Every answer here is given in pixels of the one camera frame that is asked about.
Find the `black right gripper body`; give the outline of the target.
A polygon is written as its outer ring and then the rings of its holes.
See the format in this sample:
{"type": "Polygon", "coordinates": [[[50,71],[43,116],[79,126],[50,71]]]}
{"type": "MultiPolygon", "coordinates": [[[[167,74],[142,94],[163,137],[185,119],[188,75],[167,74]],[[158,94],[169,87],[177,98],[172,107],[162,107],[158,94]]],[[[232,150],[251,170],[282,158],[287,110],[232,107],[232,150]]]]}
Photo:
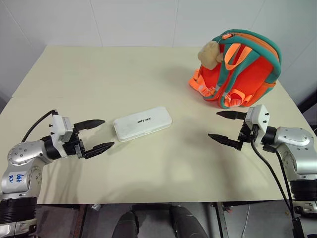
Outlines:
{"type": "Polygon", "coordinates": [[[243,143],[252,143],[255,142],[257,136],[258,136],[259,127],[257,124],[254,124],[251,126],[251,128],[248,127],[246,122],[243,122],[242,128],[239,132],[238,136],[238,147],[237,150],[242,149],[243,143]]]}

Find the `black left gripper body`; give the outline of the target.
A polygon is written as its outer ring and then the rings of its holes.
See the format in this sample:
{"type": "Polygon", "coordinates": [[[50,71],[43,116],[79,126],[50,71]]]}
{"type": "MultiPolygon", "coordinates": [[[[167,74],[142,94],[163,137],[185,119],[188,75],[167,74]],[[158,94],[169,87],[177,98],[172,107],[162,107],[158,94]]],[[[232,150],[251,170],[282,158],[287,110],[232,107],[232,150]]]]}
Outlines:
{"type": "Polygon", "coordinates": [[[64,143],[63,148],[67,156],[76,155],[78,158],[84,157],[85,148],[82,140],[79,138],[79,131],[76,128],[73,128],[70,140],[64,143]]]}

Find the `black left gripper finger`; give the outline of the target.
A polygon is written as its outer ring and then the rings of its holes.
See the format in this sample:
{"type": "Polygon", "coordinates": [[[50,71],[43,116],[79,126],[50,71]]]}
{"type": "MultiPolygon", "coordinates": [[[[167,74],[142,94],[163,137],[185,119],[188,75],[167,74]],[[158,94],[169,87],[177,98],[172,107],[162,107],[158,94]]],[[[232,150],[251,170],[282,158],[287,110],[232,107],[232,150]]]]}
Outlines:
{"type": "Polygon", "coordinates": [[[89,159],[91,157],[102,154],[103,152],[111,148],[113,145],[114,145],[114,142],[107,142],[107,143],[96,145],[91,150],[85,151],[83,153],[83,158],[89,159]]]}
{"type": "Polygon", "coordinates": [[[77,131],[81,131],[81,130],[84,130],[84,129],[92,129],[92,128],[100,126],[101,124],[103,124],[105,122],[106,121],[102,120],[102,119],[86,120],[86,121],[75,123],[74,124],[74,128],[77,131]]]}

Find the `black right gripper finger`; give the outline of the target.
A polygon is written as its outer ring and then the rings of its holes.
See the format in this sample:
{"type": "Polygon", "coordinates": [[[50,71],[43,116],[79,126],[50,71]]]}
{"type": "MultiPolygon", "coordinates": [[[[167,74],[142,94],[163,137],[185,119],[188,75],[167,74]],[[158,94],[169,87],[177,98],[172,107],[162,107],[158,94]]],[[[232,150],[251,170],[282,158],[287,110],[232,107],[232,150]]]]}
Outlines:
{"type": "Polygon", "coordinates": [[[210,134],[209,133],[208,136],[211,139],[215,140],[216,142],[223,144],[223,145],[226,145],[226,146],[229,146],[229,147],[233,147],[236,150],[240,151],[242,148],[242,141],[235,141],[235,140],[229,139],[226,136],[219,135],[219,134],[210,134]]]}
{"type": "Polygon", "coordinates": [[[237,112],[237,111],[220,111],[220,112],[217,112],[216,114],[226,119],[240,119],[240,120],[244,120],[247,115],[247,113],[237,112]]]}

